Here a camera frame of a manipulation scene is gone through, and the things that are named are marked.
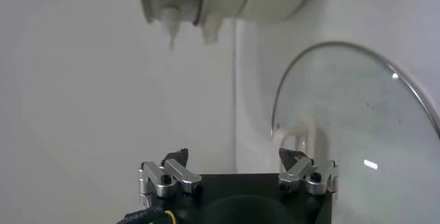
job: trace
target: metal rim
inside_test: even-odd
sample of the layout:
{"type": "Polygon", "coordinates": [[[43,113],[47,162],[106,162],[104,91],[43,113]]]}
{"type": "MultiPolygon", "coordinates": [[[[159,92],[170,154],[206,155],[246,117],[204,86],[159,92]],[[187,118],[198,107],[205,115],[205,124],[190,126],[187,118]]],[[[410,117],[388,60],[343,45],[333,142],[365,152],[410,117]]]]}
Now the metal rim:
{"type": "Polygon", "coordinates": [[[391,61],[389,61],[387,58],[385,58],[383,55],[378,54],[370,49],[367,49],[365,47],[362,47],[361,45],[357,45],[355,43],[349,43],[345,41],[326,41],[322,43],[317,43],[315,45],[312,45],[311,47],[308,47],[307,49],[303,50],[295,59],[289,64],[287,69],[285,70],[283,77],[281,78],[281,81],[278,85],[278,89],[276,90],[276,96],[275,96],[275,102],[274,107],[272,109],[272,126],[271,126],[271,132],[270,135],[274,136],[274,130],[275,130],[275,115],[276,115],[276,107],[278,106],[278,99],[281,92],[281,88],[283,87],[284,81],[289,74],[292,67],[306,54],[308,54],[310,51],[313,51],[315,49],[325,47],[325,46],[345,46],[348,48],[356,49],[361,52],[365,52],[368,54],[368,56],[372,57],[374,60],[379,61],[383,65],[386,66],[388,70],[390,70],[392,73],[396,73],[399,76],[399,79],[404,83],[406,88],[412,93],[412,95],[415,97],[415,99],[420,103],[424,111],[426,112],[426,115],[428,116],[429,120],[431,121],[431,124],[434,126],[434,130],[437,133],[437,136],[440,138],[440,120],[437,116],[437,113],[433,109],[432,105],[429,103],[426,96],[420,91],[419,88],[415,85],[415,83],[396,65],[394,65],[391,61]]]}

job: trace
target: screw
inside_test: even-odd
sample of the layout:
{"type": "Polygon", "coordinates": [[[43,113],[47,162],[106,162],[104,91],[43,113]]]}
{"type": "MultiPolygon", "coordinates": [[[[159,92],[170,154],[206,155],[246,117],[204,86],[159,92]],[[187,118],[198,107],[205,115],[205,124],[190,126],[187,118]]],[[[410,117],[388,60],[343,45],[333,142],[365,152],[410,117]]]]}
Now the screw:
{"type": "Polygon", "coordinates": [[[322,180],[321,174],[319,174],[319,173],[317,173],[317,172],[313,172],[313,173],[310,175],[310,180],[311,180],[312,182],[315,182],[315,183],[319,183],[319,182],[321,182],[321,180],[322,180]]]}

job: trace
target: yellow wire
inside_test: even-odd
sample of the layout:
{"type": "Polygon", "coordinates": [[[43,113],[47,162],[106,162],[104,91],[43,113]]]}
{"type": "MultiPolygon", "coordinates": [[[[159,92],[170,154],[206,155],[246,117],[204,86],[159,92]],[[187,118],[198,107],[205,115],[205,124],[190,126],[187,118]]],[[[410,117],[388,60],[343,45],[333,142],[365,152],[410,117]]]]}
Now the yellow wire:
{"type": "Polygon", "coordinates": [[[174,216],[173,212],[171,212],[170,210],[167,210],[167,211],[165,211],[165,214],[167,214],[171,217],[171,219],[173,220],[173,224],[177,224],[176,216],[174,216]]]}

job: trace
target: black screw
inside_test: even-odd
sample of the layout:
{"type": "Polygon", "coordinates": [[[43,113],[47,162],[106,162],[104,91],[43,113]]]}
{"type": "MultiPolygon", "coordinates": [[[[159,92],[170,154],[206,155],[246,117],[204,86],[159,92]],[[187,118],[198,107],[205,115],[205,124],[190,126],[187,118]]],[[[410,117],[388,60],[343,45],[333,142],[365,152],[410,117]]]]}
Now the black screw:
{"type": "Polygon", "coordinates": [[[310,175],[310,180],[311,180],[312,182],[315,182],[315,183],[319,183],[319,182],[321,182],[321,180],[322,180],[321,174],[319,174],[319,173],[317,173],[317,172],[313,172],[313,173],[310,175]]]}
{"type": "Polygon", "coordinates": [[[160,178],[160,181],[161,181],[164,185],[168,185],[168,184],[171,183],[172,179],[171,179],[171,176],[170,176],[170,175],[163,175],[163,176],[160,178]]]}

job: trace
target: glass lid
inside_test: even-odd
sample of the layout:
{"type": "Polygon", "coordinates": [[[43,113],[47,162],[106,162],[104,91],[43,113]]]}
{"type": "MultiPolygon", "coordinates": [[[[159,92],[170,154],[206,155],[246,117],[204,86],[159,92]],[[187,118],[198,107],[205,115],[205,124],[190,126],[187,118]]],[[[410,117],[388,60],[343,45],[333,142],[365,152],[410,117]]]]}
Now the glass lid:
{"type": "Polygon", "coordinates": [[[310,114],[327,121],[339,165],[334,223],[440,222],[438,118],[384,57],[339,42],[304,51],[280,83],[272,128],[310,114]]]}

